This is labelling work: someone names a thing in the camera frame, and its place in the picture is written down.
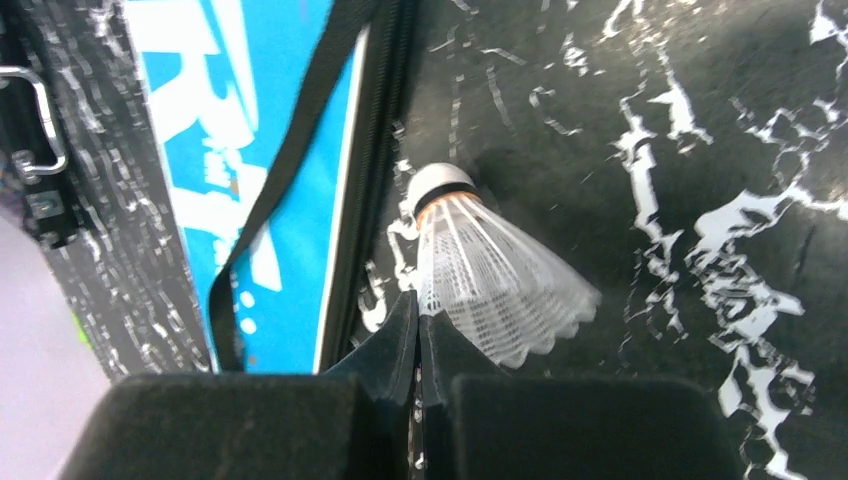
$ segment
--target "green object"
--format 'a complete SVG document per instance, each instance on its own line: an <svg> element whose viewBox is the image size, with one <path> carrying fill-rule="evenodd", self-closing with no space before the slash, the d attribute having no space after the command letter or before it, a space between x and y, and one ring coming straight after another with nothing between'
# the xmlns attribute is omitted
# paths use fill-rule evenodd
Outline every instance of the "green object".
<svg viewBox="0 0 848 480"><path fill-rule="evenodd" d="M77 336L82 341L82 343L86 344L88 348L91 348L91 342L88 341L88 335L85 334L85 330L82 328L82 324L79 323L79 317L77 317L76 313L71 313L71 318L74 319L74 325L77 326Z"/></svg>

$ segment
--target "white shuttlecock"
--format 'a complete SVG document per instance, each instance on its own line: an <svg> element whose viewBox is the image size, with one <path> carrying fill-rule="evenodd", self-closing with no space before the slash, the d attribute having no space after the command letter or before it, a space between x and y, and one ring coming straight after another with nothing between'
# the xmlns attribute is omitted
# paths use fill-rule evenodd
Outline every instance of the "white shuttlecock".
<svg viewBox="0 0 848 480"><path fill-rule="evenodd" d="M454 326L497 364L518 368L572 338L601 296L567 263L492 213L471 178L447 163L412 177L418 222L418 303L446 311Z"/></svg>

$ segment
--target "black marble surface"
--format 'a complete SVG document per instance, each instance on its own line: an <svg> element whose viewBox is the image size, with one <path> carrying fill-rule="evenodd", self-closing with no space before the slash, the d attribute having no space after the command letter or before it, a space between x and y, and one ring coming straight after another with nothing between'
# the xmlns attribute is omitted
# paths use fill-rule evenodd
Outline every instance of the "black marble surface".
<svg viewBox="0 0 848 480"><path fill-rule="evenodd" d="M453 162L604 295L518 374L680 375L747 478L848 478L848 3L438 0L414 51L356 341L414 284L409 177Z"/></svg>
<svg viewBox="0 0 848 480"><path fill-rule="evenodd" d="M95 355L113 380L208 371L121 2L14 2L66 125L90 227L46 256Z"/></svg>

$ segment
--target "white cork tip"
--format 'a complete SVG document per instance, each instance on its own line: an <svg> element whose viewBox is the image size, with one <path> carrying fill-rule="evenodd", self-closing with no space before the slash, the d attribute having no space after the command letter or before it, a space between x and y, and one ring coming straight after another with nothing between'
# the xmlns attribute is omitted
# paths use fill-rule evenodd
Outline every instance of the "white cork tip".
<svg viewBox="0 0 848 480"><path fill-rule="evenodd" d="M428 193L451 183L466 183L474 187L471 177L456 165L451 165L450 163L431 163L418 170L412 176L412 180L409 181L409 189L407 190L407 201L412 208L415 208L418 202Z"/></svg>

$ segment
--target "black strap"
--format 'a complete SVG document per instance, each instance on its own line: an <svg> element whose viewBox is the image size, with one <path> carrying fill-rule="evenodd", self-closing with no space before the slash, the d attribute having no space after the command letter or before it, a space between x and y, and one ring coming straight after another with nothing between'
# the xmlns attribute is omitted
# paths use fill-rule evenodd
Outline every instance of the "black strap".
<svg viewBox="0 0 848 480"><path fill-rule="evenodd" d="M282 200L312 143L312 137L347 59L356 45L359 32L368 25L380 0L335 0L327 26L309 61L286 132L268 177L229 258L209 290L209 319L218 363L224 371L243 371L244 364L236 348L236 323L230 271L250 246L259 229Z"/></svg>

